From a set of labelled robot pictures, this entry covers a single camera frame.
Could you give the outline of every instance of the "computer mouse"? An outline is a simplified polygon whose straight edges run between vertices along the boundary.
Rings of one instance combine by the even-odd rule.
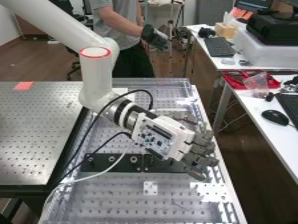
[[[268,119],[269,121],[272,121],[280,125],[284,125],[284,126],[288,126],[290,123],[288,116],[277,110],[264,111],[262,117],[265,119]]]

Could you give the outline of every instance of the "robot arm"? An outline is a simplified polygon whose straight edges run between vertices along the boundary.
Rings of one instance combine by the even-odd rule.
[[[112,69],[120,52],[117,43],[100,37],[48,0],[0,0],[0,4],[80,53],[84,83],[80,102],[99,113],[117,97],[112,91]],[[152,27],[145,31],[156,32]],[[159,38],[148,39],[152,43],[161,42]],[[159,117],[127,98],[109,107],[104,116],[132,131],[136,144],[160,159],[181,161],[189,175],[205,179],[204,170],[219,164],[219,160],[209,156],[216,146],[212,132],[191,130],[179,122],[184,120],[192,124],[192,117]]]

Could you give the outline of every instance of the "computer monitor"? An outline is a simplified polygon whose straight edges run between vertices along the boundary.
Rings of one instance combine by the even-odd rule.
[[[83,0],[86,15],[92,15],[91,0]]]
[[[258,9],[269,9],[273,0],[236,0],[236,7],[256,12]]]

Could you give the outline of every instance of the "table leg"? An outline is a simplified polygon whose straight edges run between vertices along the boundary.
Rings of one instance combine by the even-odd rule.
[[[188,45],[187,45],[185,65],[184,65],[184,78],[187,78],[187,71],[188,71],[189,52],[191,52],[191,39],[192,39],[192,33],[188,30]]]
[[[219,109],[217,109],[216,120],[213,122],[213,131],[215,131],[216,135],[219,134],[219,131],[221,128],[223,120],[224,120],[225,113],[227,113],[227,107],[231,102],[231,96],[232,96],[232,89],[231,89],[229,84],[227,83],[224,91],[223,91],[223,95],[221,95],[221,101],[220,101],[220,105],[219,105]]]
[[[211,112],[213,111],[213,104],[215,104],[213,100],[215,100],[215,96],[216,96],[216,91],[217,91],[219,87],[221,86],[220,83],[221,83],[221,72],[217,72],[217,78],[213,82],[213,90],[212,90],[211,100],[209,100],[209,111]]]
[[[22,199],[38,217],[42,216],[46,199],[46,196],[26,197]]]
[[[18,210],[22,206],[22,200],[20,199],[10,199],[6,208],[3,210],[3,214],[0,214],[0,223],[2,224],[12,224],[12,219],[18,213]]]

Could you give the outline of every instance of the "floor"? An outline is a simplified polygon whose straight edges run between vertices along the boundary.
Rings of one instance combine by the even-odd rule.
[[[168,53],[151,53],[157,77],[183,77],[184,56],[175,51],[172,63]],[[66,81],[72,62],[78,61],[63,45],[43,41],[16,40],[0,47],[0,81]],[[215,117],[221,90],[213,93],[217,76],[215,67],[199,46],[192,52],[188,75],[197,85],[205,108]],[[80,72],[74,80],[80,80]],[[225,120],[244,114],[236,103]],[[248,117],[225,129],[219,136],[225,163],[235,183],[248,222],[253,224],[298,223],[298,186],[285,170],[272,148]],[[6,199],[0,199],[0,208]],[[26,205],[16,215],[15,224],[38,223]]]

